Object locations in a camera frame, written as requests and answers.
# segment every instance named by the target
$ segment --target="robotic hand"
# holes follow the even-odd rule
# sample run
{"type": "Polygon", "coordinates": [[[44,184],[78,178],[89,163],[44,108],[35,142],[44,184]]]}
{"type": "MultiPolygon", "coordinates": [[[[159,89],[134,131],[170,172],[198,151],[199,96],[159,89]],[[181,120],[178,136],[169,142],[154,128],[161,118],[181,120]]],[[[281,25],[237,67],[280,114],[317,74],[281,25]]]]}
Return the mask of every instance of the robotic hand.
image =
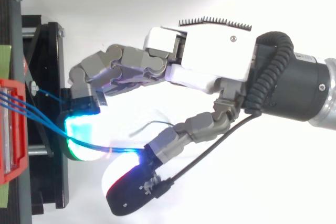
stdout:
{"type": "Polygon", "coordinates": [[[162,131],[140,155],[140,164],[110,185],[111,211],[127,215],[163,195],[174,181],[242,124],[230,125],[243,108],[313,126],[336,129],[336,60],[293,51],[290,38],[270,32],[256,38],[251,26],[226,19],[183,20],[179,27],[151,29],[143,50],[112,45],[84,59],[70,71],[72,109],[99,113],[104,96],[162,81],[219,93],[213,112],[204,112],[162,131]],[[202,157],[175,177],[161,181],[155,170],[190,142],[216,139],[202,157]]]}

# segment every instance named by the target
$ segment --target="white background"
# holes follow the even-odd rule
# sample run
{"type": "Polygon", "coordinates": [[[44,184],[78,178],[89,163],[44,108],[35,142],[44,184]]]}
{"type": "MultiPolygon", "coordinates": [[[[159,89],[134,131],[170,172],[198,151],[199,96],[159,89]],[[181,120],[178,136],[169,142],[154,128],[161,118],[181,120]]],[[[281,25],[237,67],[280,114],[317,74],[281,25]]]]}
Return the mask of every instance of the white background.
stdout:
{"type": "MultiPolygon", "coordinates": [[[[110,44],[141,48],[151,27],[203,15],[252,24],[257,34],[280,30],[292,38],[296,52],[335,57],[335,0],[24,0],[22,8],[24,14],[42,14],[44,21],[65,28],[66,72],[110,44]]],[[[121,128],[116,129],[114,121],[132,130],[163,115],[173,123],[184,121],[211,110],[214,99],[168,83],[138,89],[109,99],[108,130],[118,136],[121,128]]],[[[143,141],[160,127],[147,131],[143,141]]],[[[112,215],[100,188],[111,160],[69,162],[69,205],[63,210],[47,206],[33,223],[335,223],[335,136],[308,123],[263,115],[232,135],[162,198],[122,218],[112,215]]],[[[173,174],[204,148],[187,148],[162,173],[173,174]]]]}

